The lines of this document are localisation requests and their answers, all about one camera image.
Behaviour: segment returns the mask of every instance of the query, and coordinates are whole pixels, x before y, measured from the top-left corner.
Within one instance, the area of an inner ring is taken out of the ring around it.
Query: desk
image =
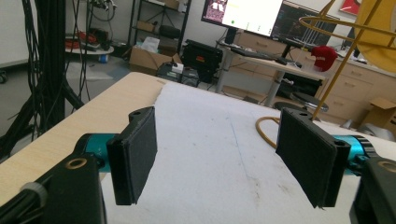
[[[157,77],[132,73],[0,164],[0,204],[70,154],[84,133],[122,131],[131,111],[153,105],[162,89],[172,87],[165,83]],[[335,208],[313,209],[281,159],[255,131],[257,118],[279,116],[279,111],[169,83],[178,94],[173,94],[174,100],[164,101],[161,93],[157,111],[163,112],[164,105],[179,109],[175,107],[178,100],[183,104],[190,101],[182,110],[186,116],[158,114],[159,151],[137,205],[114,206],[111,181],[105,177],[103,191],[109,223],[121,223],[120,219],[122,223],[347,223],[360,179],[345,176]],[[192,100],[192,95],[199,98]],[[209,113],[209,107],[217,112]],[[212,119],[202,113],[210,114]],[[219,126],[217,120],[223,131],[212,135]],[[318,125],[329,133],[353,133]],[[269,126],[264,122],[262,128],[268,131]],[[203,127],[205,133],[198,132]],[[270,136],[276,137],[276,127],[270,130]],[[164,141],[170,137],[177,137],[177,141]],[[395,143],[367,138],[379,155],[396,160]],[[115,217],[116,210],[123,216]]]
[[[219,82],[216,87],[217,93],[221,92],[221,90],[222,90],[222,87],[224,84],[224,76],[225,76],[224,73],[229,71],[231,62],[233,60],[233,57],[235,57],[235,56],[241,58],[242,60],[244,60],[248,63],[256,63],[259,65],[264,65],[264,66],[268,66],[271,68],[275,68],[277,70],[276,76],[275,76],[273,83],[271,85],[271,88],[268,92],[268,96],[264,102],[265,106],[272,105],[272,102],[274,101],[274,98],[276,96],[276,92],[279,89],[279,85],[282,82],[282,79],[283,79],[283,76],[285,75],[285,73],[291,73],[296,76],[307,77],[307,78],[316,79],[316,80],[319,80],[319,79],[323,80],[326,78],[324,75],[321,75],[319,73],[314,73],[313,71],[312,72],[305,71],[304,69],[300,69],[293,65],[283,65],[280,63],[276,63],[275,61],[268,61],[268,60],[244,57],[242,55],[231,52],[229,49],[225,49],[225,61],[223,63],[223,66],[221,68],[221,72],[219,75]]]

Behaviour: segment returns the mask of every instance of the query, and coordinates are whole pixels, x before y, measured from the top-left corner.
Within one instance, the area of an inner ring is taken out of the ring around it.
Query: cabinet
[[[136,42],[143,41],[147,36],[152,36],[159,38],[161,45],[180,52],[189,17],[191,0],[184,2],[184,5],[179,6],[179,1],[176,0],[135,1],[137,5],[135,7],[136,18],[133,18],[131,26],[134,30],[133,43],[136,44]],[[160,32],[162,26],[176,28],[179,30],[180,35],[178,37],[165,35],[164,32]]]
[[[247,33],[242,33],[236,43],[244,48],[267,51],[278,55],[280,55],[285,48],[285,45],[282,43]],[[300,62],[303,66],[313,66],[315,62],[315,57],[311,56],[310,52],[300,49],[291,50],[288,58]],[[326,77],[329,79],[324,80],[323,85],[318,89],[316,94],[317,98],[321,99],[321,97],[323,97],[324,90],[326,90],[331,83],[330,80],[337,71],[340,63],[341,59],[336,60],[332,68],[326,72]],[[276,73],[274,69],[265,66],[244,63],[239,60],[238,57],[235,57],[233,60],[230,71],[244,74],[248,78],[261,77],[262,80],[273,78]],[[383,97],[396,102],[396,94],[394,94],[395,88],[395,74],[362,63],[348,62],[325,101],[329,106],[329,111],[320,113],[319,117],[322,120],[336,124],[343,124],[348,119],[352,119],[352,127],[357,128],[361,125],[364,117],[372,108],[370,105],[371,100],[376,97]],[[253,94],[249,91],[240,92],[245,95],[248,93],[257,96],[257,94]],[[288,100],[277,98],[276,101]]]

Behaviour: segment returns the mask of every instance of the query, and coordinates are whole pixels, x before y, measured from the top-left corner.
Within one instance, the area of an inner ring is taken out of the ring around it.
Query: white wall
[[[27,63],[29,56],[24,27],[21,1],[0,0],[0,68]]]
[[[116,15],[111,21],[111,29],[113,30],[113,40],[127,42],[129,33],[129,23],[132,14],[132,0],[114,0],[115,4],[118,6],[116,8]],[[107,12],[100,8],[96,8],[94,14],[102,20],[107,19]],[[110,24],[108,22],[103,22],[93,18],[92,25],[93,28],[102,28],[110,32]]]

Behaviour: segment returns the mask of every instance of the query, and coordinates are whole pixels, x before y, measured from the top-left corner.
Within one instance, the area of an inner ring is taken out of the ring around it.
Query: monitor screen
[[[205,0],[201,20],[270,36],[282,0]]]
[[[355,38],[355,29],[351,28],[349,30],[347,37],[354,39]],[[352,42],[345,40],[345,41],[343,41],[343,45],[341,46],[341,49],[345,49],[346,47],[350,47],[351,45],[352,45]]]
[[[329,42],[330,39],[329,35],[309,29],[299,22],[301,17],[313,17],[317,15],[318,11],[312,8],[284,1],[280,7],[279,13],[277,14],[277,19],[271,36],[274,38],[287,38],[294,41],[300,41],[314,46],[327,45],[327,42]],[[338,18],[329,15],[327,17],[339,20]],[[332,33],[336,24],[318,22],[316,26]]]

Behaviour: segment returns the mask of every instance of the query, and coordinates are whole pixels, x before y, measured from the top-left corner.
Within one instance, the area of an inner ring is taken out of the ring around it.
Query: shelf
[[[184,31],[186,29],[186,24],[187,24],[187,19],[189,17],[191,0],[188,1],[185,12],[179,12],[178,8],[163,6],[160,4],[156,4],[154,2],[150,2],[149,0],[139,0],[139,1],[137,1],[137,3],[139,5],[138,5],[137,11],[136,11],[137,12],[137,17],[135,18],[136,21],[131,22],[131,27],[130,27],[130,29],[134,29],[133,43],[136,44],[137,39],[139,37],[139,33],[141,34],[141,36],[144,36],[144,33],[147,33],[147,34],[155,35],[154,37],[157,37],[157,38],[165,37],[167,39],[176,41],[177,42],[177,52],[180,52],[181,44],[182,44],[181,42],[183,40]],[[154,8],[154,7],[161,8],[162,10],[159,10],[158,12],[150,12],[149,14],[145,11],[145,9]],[[181,18],[182,20],[174,20],[175,13],[177,13],[176,16],[178,18]],[[154,32],[151,32],[150,30],[137,28],[136,25],[137,25],[138,21],[145,21],[145,22],[157,21],[158,22],[157,26],[160,26],[160,27],[162,25],[173,26],[180,30],[180,36],[178,38],[169,38],[169,37],[159,34],[159,32],[156,32],[157,30],[155,30]]]
[[[110,54],[114,51],[114,48],[110,46],[110,48],[108,50],[104,50],[104,49],[97,49],[96,51],[93,50],[87,50],[87,54],[88,55],[103,55],[103,54]],[[73,49],[73,51],[71,49],[65,49],[66,53],[76,53],[76,54],[80,54],[80,49]]]

